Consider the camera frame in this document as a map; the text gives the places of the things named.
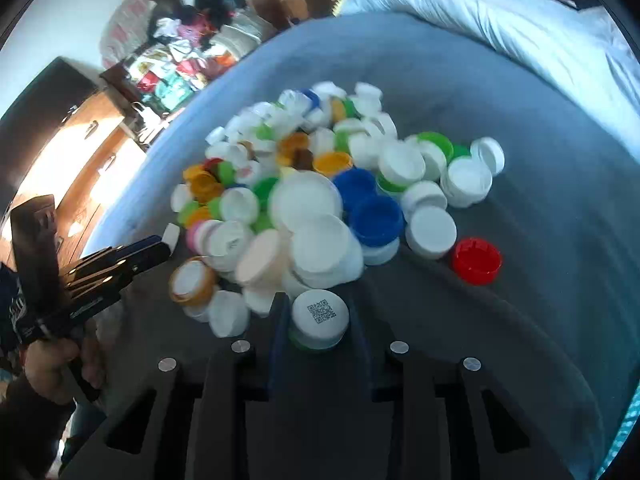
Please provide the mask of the person's left hand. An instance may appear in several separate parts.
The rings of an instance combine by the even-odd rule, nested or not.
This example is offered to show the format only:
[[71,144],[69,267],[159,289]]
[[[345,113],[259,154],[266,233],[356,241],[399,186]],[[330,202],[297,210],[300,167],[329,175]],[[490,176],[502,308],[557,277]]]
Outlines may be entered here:
[[82,361],[81,374],[93,388],[105,382],[104,354],[96,336],[96,322],[85,326],[80,346],[70,339],[38,340],[24,354],[24,375],[29,385],[43,398],[58,404],[69,404],[72,394],[64,384],[63,368],[73,359]]

